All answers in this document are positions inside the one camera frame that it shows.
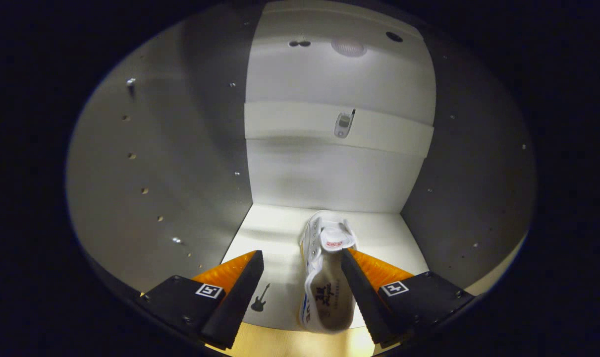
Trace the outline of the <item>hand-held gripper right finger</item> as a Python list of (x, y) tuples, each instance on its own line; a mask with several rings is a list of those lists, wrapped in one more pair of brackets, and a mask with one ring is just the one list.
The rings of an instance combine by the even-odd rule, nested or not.
[(381, 346), (426, 339), (474, 300), (437, 273), (412, 274), (353, 248), (343, 251), (341, 269), (373, 343)]

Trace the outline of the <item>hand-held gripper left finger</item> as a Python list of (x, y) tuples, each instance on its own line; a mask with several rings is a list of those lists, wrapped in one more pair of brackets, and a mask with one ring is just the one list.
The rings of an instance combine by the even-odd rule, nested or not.
[(193, 278), (167, 278), (140, 297), (140, 308), (194, 343), (231, 349), (263, 271), (256, 249)]

